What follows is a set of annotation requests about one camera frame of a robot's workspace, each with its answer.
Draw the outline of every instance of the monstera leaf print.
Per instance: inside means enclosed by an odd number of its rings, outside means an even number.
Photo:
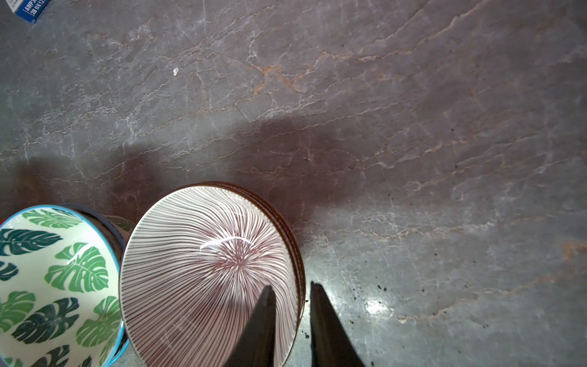
[[[117,334],[118,333],[116,332],[112,333],[110,338],[108,338],[108,342],[105,344],[104,348],[102,348],[102,351],[100,352],[100,366],[102,366],[104,362],[106,362],[106,359],[110,355],[112,348],[114,348],[114,343],[116,343]]]
[[[22,213],[22,216],[35,224],[51,228],[69,228],[82,222],[81,219],[65,210],[55,209],[55,211],[57,213],[44,209],[29,210]]]
[[[131,221],[128,221],[124,218],[120,217],[113,217],[113,216],[106,216],[109,221],[120,227],[123,231],[132,232],[134,228],[134,224]]]
[[[49,352],[45,353],[45,355],[49,355],[49,360],[47,357],[41,357],[38,361],[33,363],[31,367],[65,367],[65,364],[69,361],[69,358],[63,359],[69,353],[69,345],[58,346],[55,349],[51,349]]]
[[[0,335],[10,330],[29,314],[35,306],[35,295],[30,292],[11,292],[8,300],[0,303]]]
[[[79,365],[78,367],[90,367],[92,365],[92,356],[90,355],[88,358],[86,358],[81,365]]]
[[[64,248],[55,258],[67,262],[49,267],[45,281],[51,286],[65,289],[69,281],[68,289],[72,292],[92,292],[108,287],[106,260],[96,247],[78,242]]]
[[[17,358],[14,361],[14,364],[12,364],[12,362],[13,362],[12,358],[6,358],[6,359],[4,359],[4,362],[6,362],[8,367],[23,367],[23,363],[19,358]]]
[[[30,230],[0,230],[0,256],[22,255],[37,251],[61,240],[54,233]]]
[[[120,302],[108,296],[94,308],[97,320],[87,319],[76,333],[76,340],[82,346],[95,346],[110,338],[120,325]]]
[[[0,280],[7,281],[10,278],[18,274],[18,268],[16,265],[10,262],[0,261]]]
[[[58,299],[24,320],[12,336],[25,344],[41,343],[56,338],[73,326],[79,315],[68,314],[78,307],[77,298]]]

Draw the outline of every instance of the gray marble surface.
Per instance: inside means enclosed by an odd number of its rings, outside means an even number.
[[[1,8],[2,216],[136,220],[230,181],[291,223],[367,366],[585,366],[585,1]]]

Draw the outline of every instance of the ceramic bowl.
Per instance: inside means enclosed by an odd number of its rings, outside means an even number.
[[[109,366],[121,349],[119,263],[104,234],[62,206],[0,226],[0,355],[10,367]]]
[[[264,286],[276,295],[274,365],[303,311],[295,239],[264,200],[227,183],[180,188],[137,223],[120,274],[124,323],[149,367],[222,366]]]
[[[130,233],[133,231],[134,223],[123,217],[100,214],[94,209],[78,204],[61,204],[73,211],[83,215],[106,237],[110,248],[119,263],[122,261],[122,254],[126,248]]]

